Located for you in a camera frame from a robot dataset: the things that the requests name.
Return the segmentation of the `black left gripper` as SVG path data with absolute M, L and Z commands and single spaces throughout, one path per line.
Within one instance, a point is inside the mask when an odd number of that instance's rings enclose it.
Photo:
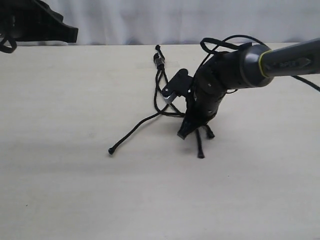
M 18 42 L 61 41 L 75 44 L 79 29 L 63 23 L 64 17 L 42 0 L 2 0 L 0 36 Z

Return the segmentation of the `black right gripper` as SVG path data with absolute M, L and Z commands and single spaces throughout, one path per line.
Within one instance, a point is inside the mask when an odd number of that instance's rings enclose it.
M 228 90 L 249 88 L 243 71 L 243 58 L 249 43 L 239 45 L 234 51 L 214 51 L 193 76 L 192 96 L 177 136 L 185 139 L 207 124 L 218 112 Z

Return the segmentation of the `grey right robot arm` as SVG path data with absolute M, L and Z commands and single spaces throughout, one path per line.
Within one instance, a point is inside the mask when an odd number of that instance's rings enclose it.
M 320 72 L 320 40 L 270 49 L 264 44 L 242 44 L 222 51 L 200 66 L 193 76 L 185 117 L 177 135 L 185 139 L 218 113 L 229 90 L 262 88 L 275 77 Z

